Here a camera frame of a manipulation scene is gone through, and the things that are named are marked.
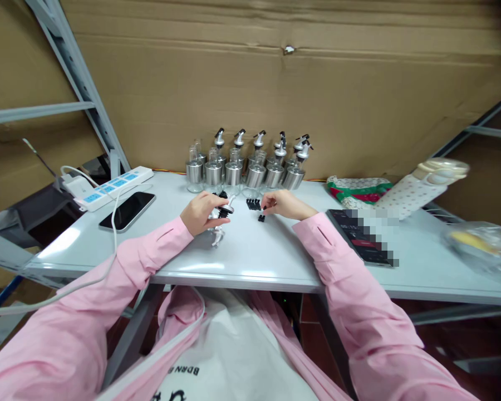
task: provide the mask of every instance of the plastic bag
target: plastic bag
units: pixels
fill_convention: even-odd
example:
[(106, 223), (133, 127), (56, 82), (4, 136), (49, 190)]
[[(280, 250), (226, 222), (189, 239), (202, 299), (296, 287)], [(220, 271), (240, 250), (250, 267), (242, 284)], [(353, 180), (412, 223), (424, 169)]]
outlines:
[(501, 226), (464, 222), (444, 233), (448, 244), (473, 270), (501, 281)]

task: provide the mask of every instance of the cardboard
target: cardboard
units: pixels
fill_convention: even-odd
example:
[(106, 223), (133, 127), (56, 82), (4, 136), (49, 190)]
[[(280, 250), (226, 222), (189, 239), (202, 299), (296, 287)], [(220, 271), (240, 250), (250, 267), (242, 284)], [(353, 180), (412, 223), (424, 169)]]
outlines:
[(501, 99), (495, 3), (62, 5), (131, 165), (183, 171), (222, 126), (244, 155), (310, 134), (306, 178), (400, 177)]
[[(77, 101), (37, 20), (22, 0), (0, 0), (0, 109)], [(0, 124), (0, 211), (53, 182), (56, 172), (104, 151), (84, 112)]]
[(472, 135), (448, 157), (468, 163), (471, 170), (435, 202), (467, 221), (501, 226), (501, 138)]

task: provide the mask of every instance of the bottle cap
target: bottle cap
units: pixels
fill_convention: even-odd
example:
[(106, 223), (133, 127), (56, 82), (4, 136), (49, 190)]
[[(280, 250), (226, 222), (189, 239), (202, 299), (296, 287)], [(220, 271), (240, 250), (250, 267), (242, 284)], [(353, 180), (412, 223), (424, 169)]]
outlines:
[(219, 128), (219, 131), (217, 131), (217, 133), (215, 135), (215, 146), (217, 146), (217, 149), (222, 148), (224, 145), (223, 133), (224, 133), (224, 129)]

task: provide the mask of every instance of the black smartphone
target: black smartphone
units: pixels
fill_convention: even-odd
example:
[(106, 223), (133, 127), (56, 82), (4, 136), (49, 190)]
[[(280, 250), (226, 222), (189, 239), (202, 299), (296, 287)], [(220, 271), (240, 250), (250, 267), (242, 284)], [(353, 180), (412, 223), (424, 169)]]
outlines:
[[(146, 192), (133, 193), (130, 198), (125, 200), (115, 211), (115, 228), (117, 232), (126, 231), (133, 222), (147, 209), (156, 199), (156, 195)], [(113, 231), (111, 226), (111, 213), (99, 224), (100, 228)]]
[(382, 244), (371, 241), (358, 226), (358, 219), (350, 217), (347, 212), (329, 210), (327, 215), (349, 246), (370, 265), (393, 267), (386, 253), (381, 250)]

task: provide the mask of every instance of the white bottle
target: white bottle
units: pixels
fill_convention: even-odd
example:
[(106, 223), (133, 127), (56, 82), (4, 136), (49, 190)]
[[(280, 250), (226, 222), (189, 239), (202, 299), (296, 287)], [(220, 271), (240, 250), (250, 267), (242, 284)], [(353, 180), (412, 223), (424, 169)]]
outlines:
[(457, 160), (429, 159), (395, 184), (375, 203), (375, 208), (388, 209), (393, 217), (403, 220), (443, 194), (449, 184), (465, 178), (468, 171), (469, 165)]

